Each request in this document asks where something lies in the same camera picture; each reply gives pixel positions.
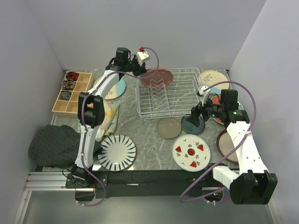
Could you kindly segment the pink polka dot plate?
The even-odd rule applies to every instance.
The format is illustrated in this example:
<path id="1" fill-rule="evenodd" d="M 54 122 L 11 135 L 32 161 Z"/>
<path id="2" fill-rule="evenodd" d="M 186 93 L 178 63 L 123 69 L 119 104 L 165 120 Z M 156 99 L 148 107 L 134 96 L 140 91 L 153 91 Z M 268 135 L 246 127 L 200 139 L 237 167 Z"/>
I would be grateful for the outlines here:
<path id="1" fill-rule="evenodd" d="M 166 68 L 159 68 L 153 75 L 155 71 L 156 68 L 148 69 L 146 73 L 141 76 L 145 78 L 141 79 L 141 83 L 144 87 L 159 90 L 172 83 L 174 75 L 170 70 Z"/>

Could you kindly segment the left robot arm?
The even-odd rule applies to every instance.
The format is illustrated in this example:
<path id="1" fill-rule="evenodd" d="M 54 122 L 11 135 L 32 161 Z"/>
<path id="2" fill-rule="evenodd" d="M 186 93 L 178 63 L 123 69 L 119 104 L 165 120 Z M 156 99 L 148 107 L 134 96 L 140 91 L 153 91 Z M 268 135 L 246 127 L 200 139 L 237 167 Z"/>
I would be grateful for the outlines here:
<path id="1" fill-rule="evenodd" d="M 140 78 L 146 70 L 146 61 L 150 58 L 144 47 L 131 56 L 128 48 L 119 47 L 116 55 L 106 66 L 99 82 L 88 92 L 78 97 L 78 119 L 81 125 L 80 143 L 71 173 L 78 184 L 87 188 L 93 183 L 93 151 L 96 133 L 105 118 L 104 98 L 124 75 L 130 72 L 134 78 Z"/>

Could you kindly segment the watermelon pattern plate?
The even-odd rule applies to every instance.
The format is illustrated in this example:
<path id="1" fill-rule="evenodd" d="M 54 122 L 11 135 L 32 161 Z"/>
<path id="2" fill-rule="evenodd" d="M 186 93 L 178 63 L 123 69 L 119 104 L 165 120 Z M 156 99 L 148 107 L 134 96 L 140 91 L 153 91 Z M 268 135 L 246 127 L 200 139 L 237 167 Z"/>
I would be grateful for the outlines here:
<path id="1" fill-rule="evenodd" d="M 208 144 L 199 136 L 192 134 L 178 137 L 174 141 L 171 151 L 175 163 L 188 172 L 204 170 L 211 159 Z"/>

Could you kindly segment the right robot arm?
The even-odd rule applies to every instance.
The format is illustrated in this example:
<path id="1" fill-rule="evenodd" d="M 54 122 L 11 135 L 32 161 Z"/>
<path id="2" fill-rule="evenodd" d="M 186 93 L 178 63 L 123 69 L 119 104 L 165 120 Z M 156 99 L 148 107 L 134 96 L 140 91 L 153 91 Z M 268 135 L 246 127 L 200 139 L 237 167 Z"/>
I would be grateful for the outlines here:
<path id="1" fill-rule="evenodd" d="M 200 178 L 205 176 L 205 181 L 210 186 L 221 183 L 229 189 L 234 204 L 268 204 L 278 179 L 275 173 L 268 171 L 259 155 L 251 133 L 253 120 L 249 119 L 245 110 L 239 109 L 238 92 L 222 90 L 218 105 L 212 103 L 207 86 L 201 87 L 197 95 L 200 103 L 191 109 L 187 121 L 199 126 L 199 116 L 202 116 L 204 121 L 210 117 L 219 118 L 233 142 L 232 152 L 236 153 L 239 164 L 239 172 L 235 173 L 227 166 L 222 166 L 219 161 Z"/>

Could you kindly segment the teal saucer brown rim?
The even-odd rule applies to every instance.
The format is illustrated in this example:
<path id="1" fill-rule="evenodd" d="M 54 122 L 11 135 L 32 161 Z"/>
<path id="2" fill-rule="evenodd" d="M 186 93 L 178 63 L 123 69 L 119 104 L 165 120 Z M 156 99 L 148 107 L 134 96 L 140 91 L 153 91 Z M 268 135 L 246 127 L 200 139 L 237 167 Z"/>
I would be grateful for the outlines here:
<path id="1" fill-rule="evenodd" d="M 188 116 L 183 116 L 182 119 L 181 119 L 182 129 L 186 133 L 188 133 L 188 134 L 193 134 L 193 135 L 199 135 L 199 134 L 201 134 L 204 131 L 204 129 L 205 129 L 205 122 L 204 122 L 204 120 L 201 117 L 198 117 L 200 126 L 196 127 L 192 123 L 186 121 L 187 117 Z"/>

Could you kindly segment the beige saucer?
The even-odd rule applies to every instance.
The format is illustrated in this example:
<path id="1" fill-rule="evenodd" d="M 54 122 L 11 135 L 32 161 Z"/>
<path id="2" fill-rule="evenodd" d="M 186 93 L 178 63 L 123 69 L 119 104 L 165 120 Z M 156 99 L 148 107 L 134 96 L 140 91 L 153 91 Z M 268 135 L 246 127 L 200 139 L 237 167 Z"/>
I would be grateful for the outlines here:
<path id="1" fill-rule="evenodd" d="M 166 139 L 173 139 L 180 135 L 182 130 L 181 123 L 177 118 L 161 118 L 157 122 L 157 132 Z"/>

